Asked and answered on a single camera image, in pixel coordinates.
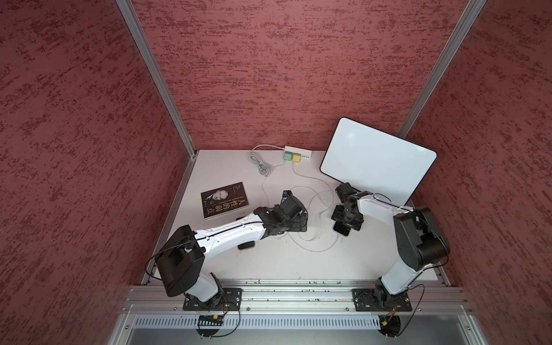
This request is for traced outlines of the green-edged black phone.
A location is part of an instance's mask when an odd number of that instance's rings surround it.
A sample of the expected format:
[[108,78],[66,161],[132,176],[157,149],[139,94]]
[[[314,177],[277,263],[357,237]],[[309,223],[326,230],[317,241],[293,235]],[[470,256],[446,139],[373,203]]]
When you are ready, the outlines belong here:
[[351,231],[351,227],[349,227],[347,224],[345,224],[342,221],[335,221],[333,230],[343,237],[348,237]]

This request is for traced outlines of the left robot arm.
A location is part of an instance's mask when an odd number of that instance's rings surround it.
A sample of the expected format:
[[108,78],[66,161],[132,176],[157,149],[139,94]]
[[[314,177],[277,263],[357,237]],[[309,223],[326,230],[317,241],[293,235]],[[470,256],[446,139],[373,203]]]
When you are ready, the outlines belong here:
[[224,297],[224,289],[214,273],[203,271],[206,262],[243,244],[286,232],[305,232],[307,223],[307,208],[291,191],[284,191],[279,204],[256,208],[223,226],[203,230],[179,227],[152,260],[168,297],[188,295],[204,308],[213,308]]

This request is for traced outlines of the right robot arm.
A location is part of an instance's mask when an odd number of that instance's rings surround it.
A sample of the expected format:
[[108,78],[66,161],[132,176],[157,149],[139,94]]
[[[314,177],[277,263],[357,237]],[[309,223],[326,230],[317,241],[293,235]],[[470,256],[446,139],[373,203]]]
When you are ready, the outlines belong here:
[[399,258],[391,269],[376,280],[373,289],[360,293],[356,300],[366,301],[371,308],[388,311],[407,298],[411,284],[426,270],[449,257],[450,247],[432,211],[427,208],[397,206],[380,194],[357,191],[348,183],[335,189],[340,204],[331,219],[333,230],[347,237],[359,231],[369,216],[395,230]]

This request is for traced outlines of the white board tablet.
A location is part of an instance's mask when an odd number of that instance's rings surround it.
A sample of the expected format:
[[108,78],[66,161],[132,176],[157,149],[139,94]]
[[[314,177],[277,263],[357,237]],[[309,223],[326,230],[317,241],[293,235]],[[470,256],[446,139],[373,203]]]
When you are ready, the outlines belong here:
[[339,119],[320,171],[358,191],[404,206],[437,160],[432,149],[361,122]]

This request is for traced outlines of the white power strip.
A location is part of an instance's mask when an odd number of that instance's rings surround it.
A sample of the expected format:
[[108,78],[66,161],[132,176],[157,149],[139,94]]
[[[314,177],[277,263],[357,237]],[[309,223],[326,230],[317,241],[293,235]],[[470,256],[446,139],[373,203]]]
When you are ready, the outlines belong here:
[[312,151],[298,147],[285,146],[284,151],[291,152],[293,155],[300,155],[302,159],[311,159]]

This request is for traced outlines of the dark book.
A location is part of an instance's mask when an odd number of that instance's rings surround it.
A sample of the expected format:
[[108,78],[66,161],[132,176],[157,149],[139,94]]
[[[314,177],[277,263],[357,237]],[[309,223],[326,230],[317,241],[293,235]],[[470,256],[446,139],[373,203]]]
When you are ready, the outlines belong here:
[[243,182],[214,188],[201,193],[205,219],[246,208],[250,205]]

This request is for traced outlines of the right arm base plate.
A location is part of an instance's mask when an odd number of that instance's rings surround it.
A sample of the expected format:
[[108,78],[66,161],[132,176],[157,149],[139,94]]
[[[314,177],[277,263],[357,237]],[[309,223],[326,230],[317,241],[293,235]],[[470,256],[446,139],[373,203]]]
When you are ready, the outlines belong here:
[[352,299],[357,312],[410,312],[413,310],[408,293],[385,293],[380,288],[353,289]]

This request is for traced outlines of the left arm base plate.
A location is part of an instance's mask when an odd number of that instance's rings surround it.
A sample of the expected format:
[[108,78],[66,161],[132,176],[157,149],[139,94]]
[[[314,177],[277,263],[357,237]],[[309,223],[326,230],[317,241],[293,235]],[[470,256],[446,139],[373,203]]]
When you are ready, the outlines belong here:
[[195,296],[185,295],[184,311],[239,311],[242,302],[241,288],[226,287],[206,302],[201,302]]

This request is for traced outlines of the aluminium rail frame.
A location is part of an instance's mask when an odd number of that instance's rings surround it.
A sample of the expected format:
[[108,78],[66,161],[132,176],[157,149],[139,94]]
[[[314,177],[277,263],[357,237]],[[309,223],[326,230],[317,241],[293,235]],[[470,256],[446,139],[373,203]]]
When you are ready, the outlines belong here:
[[225,296],[203,308],[190,296],[170,298],[158,283],[134,286],[109,339],[128,344],[134,331],[189,330],[203,339],[241,331],[381,331],[384,339],[429,342],[437,334],[463,344],[486,338],[460,287],[424,281],[389,310],[368,298],[370,281],[224,280]]

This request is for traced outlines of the right corner aluminium post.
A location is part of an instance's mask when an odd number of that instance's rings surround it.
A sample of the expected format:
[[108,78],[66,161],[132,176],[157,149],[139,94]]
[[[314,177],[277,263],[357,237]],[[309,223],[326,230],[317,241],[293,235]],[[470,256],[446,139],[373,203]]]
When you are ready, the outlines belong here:
[[468,1],[456,26],[441,51],[440,56],[435,62],[424,86],[422,87],[421,93],[418,95],[418,98],[415,100],[411,110],[405,118],[405,121],[399,129],[398,137],[405,139],[414,127],[414,124],[421,115],[422,110],[431,98],[431,95],[438,86],[438,83],[442,79],[444,73],[454,59],[457,51],[460,49],[461,44],[464,42],[486,3],[486,0]]

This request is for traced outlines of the corner aluminium post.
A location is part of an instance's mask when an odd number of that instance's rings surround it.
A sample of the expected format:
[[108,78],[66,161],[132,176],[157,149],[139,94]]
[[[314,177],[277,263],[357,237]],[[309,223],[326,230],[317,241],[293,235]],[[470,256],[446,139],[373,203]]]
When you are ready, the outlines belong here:
[[132,1],[116,0],[116,3],[142,56],[142,59],[144,60],[147,69],[150,72],[149,74],[151,75],[152,80],[154,81],[155,86],[158,89],[161,99],[163,100],[165,107],[169,112],[172,122],[174,123],[175,128],[183,144],[185,145],[188,155],[191,157],[191,159],[194,159],[197,155],[196,148],[192,142],[191,136],[185,128],[185,125],[181,118],[181,114],[178,111],[178,107],[175,103],[172,93],[170,92],[164,75],[162,74],[152,48],[150,47],[142,25],[139,22],[138,15],[132,4]]
[[424,86],[422,87],[421,93],[418,95],[418,98],[415,100],[411,110],[405,118],[405,121],[399,129],[398,137],[405,139],[414,127],[414,124],[421,115],[422,110],[431,98],[431,95],[438,86],[438,83],[442,79],[444,73],[454,59],[457,51],[460,49],[461,44],[464,42],[486,3],[486,0],[468,1],[456,26],[441,51],[440,56],[435,62]]

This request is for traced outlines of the left corner aluminium post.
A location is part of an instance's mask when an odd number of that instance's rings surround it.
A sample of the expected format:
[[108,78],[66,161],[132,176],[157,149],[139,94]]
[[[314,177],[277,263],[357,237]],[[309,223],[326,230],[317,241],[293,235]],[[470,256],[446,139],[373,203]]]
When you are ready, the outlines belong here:
[[150,72],[149,74],[151,75],[152,80],[154,81],[155,86],[158,89],[161,99],[163,100],[165,107],[169,112],[172,122],[174,123],[175,128],[183,144],[185,145],[188,155],[191,157],[191,159],[194,159],[197,155],[196,148],[192,142],[191,136],[185,128],[185,125],[181,118],[181,114],[178,111],[178,107],[175,103],[172,93],[170,92],[164,75],[162,74],[152,48],[150,47],[142,25],[139,22],[138,15],[132,4],[132,1],[116,0],[116,3],[142,56],[142,59],[144,60],[147,69]]

